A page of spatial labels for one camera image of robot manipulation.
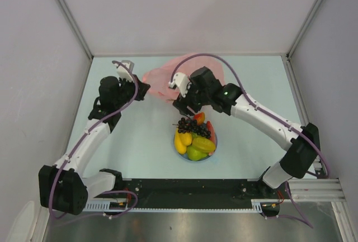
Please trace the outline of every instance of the white tabletop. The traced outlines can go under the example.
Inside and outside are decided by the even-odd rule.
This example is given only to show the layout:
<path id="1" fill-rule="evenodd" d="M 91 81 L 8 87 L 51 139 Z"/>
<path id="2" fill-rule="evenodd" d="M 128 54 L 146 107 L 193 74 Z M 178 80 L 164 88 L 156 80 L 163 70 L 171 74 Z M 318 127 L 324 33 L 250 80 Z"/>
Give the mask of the white tabletop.
<path id="1" fill-rule="evenodd" d="M 112 60 L 133 61 L 133 72 L 141 78 L 144 73 L 162 66 L 171 58 L 94 58 L 69 147 L 83 133 L 93 102 L 98 96 L 101 78 L 116 76 Z M 279 115 L 299 122 L 279 56 L 225 56 L 224 59 L 233 66 L 254 99 Z M 235 82 L 227 67 L 223 68 L 226 83 Z M 203 110 L 218 137 L 217 150 L 208 160 L 190 163 L 177 155 L 173 147 L 175 127 L 172 124 L 181 115 L 171 104 L 147 94 L 144 101 L 135 101 L 122 112 L 122 118 L 90 160 L 84 176 L 89 177 L 102 168 L 110 168 L 122 172 L 124 178 L 258 178 L 268 166 L 284 155 L 285 152 L 273 140 L 253 126 L 224 113 L 217 113 L 210 107 Z"/>

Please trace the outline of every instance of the bunch of grapes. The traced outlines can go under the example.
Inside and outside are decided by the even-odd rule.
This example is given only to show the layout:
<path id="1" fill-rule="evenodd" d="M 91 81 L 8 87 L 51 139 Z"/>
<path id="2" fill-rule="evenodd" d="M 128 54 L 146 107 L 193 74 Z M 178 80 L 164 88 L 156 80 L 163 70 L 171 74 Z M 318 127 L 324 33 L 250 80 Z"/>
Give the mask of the bunch of grapes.
<path id="1" fill-rule="evenodd" d="M 207 139 L 211 137 L 211 132 L 206 128 L 204 124 L 198 126 L 197 121 L 195 119 L 194 120 L 190 118 L 185 119 L 184 117 L 182 117 L 178 121 L 178 132 L 179 133 L 193 132 Z"/>

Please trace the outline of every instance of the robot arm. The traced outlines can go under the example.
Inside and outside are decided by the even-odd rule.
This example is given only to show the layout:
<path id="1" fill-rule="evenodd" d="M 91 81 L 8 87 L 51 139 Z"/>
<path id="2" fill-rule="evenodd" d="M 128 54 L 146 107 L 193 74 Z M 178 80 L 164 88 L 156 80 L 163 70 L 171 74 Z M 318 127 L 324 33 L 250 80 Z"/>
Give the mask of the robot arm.
<path id="1" fill-rule="evenodd" d="M 237 85 L 231 83 L 221 85 L 211 70 L 206 67 L 193 72 L 190 77 L 183 73 L 176 73 L 173 81 L 169 82 L 169 87 L 177 87 L 180 90 L 180 95 L 173 105 L 182 115 L 194 115 L 193 111 L 199 112 L 202 106 L 210 105 L 220 113 L 224 112 L 253 125 L 287 152 L 259 179 L 258 182 L 263 191 L 276 189 L 292 177 L 303 178 L 317 157 L 315 150 L 299 134 L 259 111 L 258 107 L 264 107 L 249 96 L 256 105 L 256 107 L 252 106 Z M 304 127 L 284 119 L 267 108 L 264 109 L 287 122 L 291 127 L 301 130 L 302 134 L 319 148 L 319 134 L 316 126 L 309 123 Z"/>
<path id="2" fill-rule="evenodd" d="M 127 70 L 132 71 L 134 64 L 123 61 Z M 135 84 L 127 70 L 116 64 L 120 78 L 106 77 L 101 80 L 99 93 L 95 99 L 93 109 L 88 117 L 84 135 L 74 148 L 66 152 L 56 163 L 50 167 L 44 165 L 39 171 L 40 201 L 44 207 L 49 207 L 50 191 L 59 167 L 65 164 L 56 183 L 53 209 L 78 215 L 84 209 L 89 198 L 112 189 L 123 189 L 120 172 L 101 169 L 90 178 L 83 178 L 83 172 L 97 151 L 99 145 L 113 132 L 121 113 L 107 119 L 106 116 L 117 111 L 128 103 L 135 93 Z M 138 84 L 135 100 L 144 99 L 150 85 L 142 83 L 136 75 L 133 76 Z"/>

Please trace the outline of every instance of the metal floor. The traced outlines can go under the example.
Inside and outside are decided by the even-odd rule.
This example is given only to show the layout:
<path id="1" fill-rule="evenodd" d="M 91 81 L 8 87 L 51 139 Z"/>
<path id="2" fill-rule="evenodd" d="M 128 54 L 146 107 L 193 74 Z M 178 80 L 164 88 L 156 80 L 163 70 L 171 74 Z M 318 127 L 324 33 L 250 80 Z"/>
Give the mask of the metal floor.
<path id="1" fill-rule="evenodd" d="M 118 219 L 94 216 L 63 225 L 74 218 L 68 216 L 49 224 L 44 241 L 343 241 L 331 203 L 300 206 L 314 229 L 289 219 L 265 221 L 259 214 L 250 213 L 133 212 Z M 290 203 L 282 204 L 281 214 L 299 216 Z"/>

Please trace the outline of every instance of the blue bowl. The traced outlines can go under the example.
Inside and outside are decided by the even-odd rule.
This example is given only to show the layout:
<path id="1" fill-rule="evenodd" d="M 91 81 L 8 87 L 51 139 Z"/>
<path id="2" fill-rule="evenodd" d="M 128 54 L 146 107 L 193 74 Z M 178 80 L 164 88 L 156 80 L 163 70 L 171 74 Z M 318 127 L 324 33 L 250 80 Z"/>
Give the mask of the blue bowl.
<path id="1" fill-rule="evenodd" d="M 216 133 L 215 133 L 215 141 L 216 141 L 216 142 L 215 142 L 215 147 L 218 148 L 218 136 L 216 135 Z M 192 160 L 189 159 L 187 153 L 180 154 L 180 153 L 177 152 L 177 150 L 175 149 L 175 147 L 174 147 L 174 151 L 177 153 L 177 155 L 181 156 L 182 159 L 185 159 L 185 160 L 187 160 L 187 161 L 189 161 L 189 162 L 192 162 L 192 163 L 193 163 L 193 162 L 194 162 L 194 163 L 203 162 L 203 161 L 205 161 L 205 160 L 208 160 L 211 156 L 214 155 L 214 154 L 212 154 L 212 155 L 207 155 L 207 157 L 201 158 L 201 159 L 198 160 L 198 161 L 192 161 Z"/>

